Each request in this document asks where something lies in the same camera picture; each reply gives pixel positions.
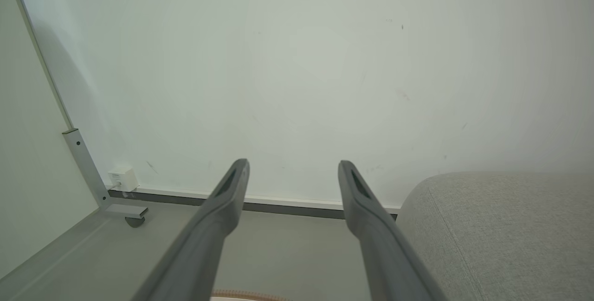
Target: black wheel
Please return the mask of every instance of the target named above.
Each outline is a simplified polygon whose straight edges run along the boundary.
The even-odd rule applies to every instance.
[[[144,223],[144,217],[142,217],[142,218],[125,217],[124,219],[126,219],[126,222],[132,228],[138,228]]]

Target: gray fabric upholstery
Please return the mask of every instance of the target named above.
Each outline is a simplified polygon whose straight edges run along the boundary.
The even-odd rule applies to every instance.
[[[594,299],[594,176],[451,173],[396,223],[451,300]]]

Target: metal leg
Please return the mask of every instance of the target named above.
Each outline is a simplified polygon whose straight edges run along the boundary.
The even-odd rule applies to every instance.
[[[112,203],[110,194],[101,180],[87,146],[84,144],[80,130],[73,128],[62,134],[99,208],[106,213],[123,216],[131,227],[136,228],[144,223],[144,215],[149,211],[147,207]]]

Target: gray floor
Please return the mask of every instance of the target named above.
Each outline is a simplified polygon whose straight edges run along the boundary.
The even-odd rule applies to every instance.
[[[0,281],[0,300],[127,301],[195,206],[149,207],[146,222],[94,214]],[[242,213],[227,238],[215,288],[300,300],[369,300],[359,244],[343,220]]]

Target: white plug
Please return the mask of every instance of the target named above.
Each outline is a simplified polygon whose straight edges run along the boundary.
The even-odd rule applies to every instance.
[[[138,180],[134,176],[134,170],[130,167],[117,167],[110,172],[110,179],[118,190],[123,192],[130,192],[138,187]]]

